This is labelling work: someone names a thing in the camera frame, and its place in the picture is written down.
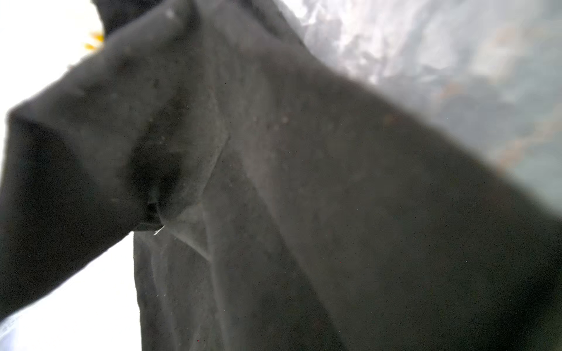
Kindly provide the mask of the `clear plastic vacuum bag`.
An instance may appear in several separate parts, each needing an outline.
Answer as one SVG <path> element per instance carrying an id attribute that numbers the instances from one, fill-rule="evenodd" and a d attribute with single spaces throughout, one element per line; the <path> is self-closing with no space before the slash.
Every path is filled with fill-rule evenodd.
<path id="1" fill-rule="evenodd" d="M 560 1 L 280 1 L 309 50 L 561 210 Z"/>

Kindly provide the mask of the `black shirt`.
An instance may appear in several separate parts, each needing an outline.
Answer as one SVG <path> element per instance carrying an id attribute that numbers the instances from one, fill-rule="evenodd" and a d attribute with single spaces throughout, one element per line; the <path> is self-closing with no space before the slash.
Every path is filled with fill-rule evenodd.
<path id="1" fill-rule="evenodd" d="M 560 216 L 275 3 L 95 7 L 7 120 L 2 318 L 134 233 L 144 350 L 561 349 Z"/>

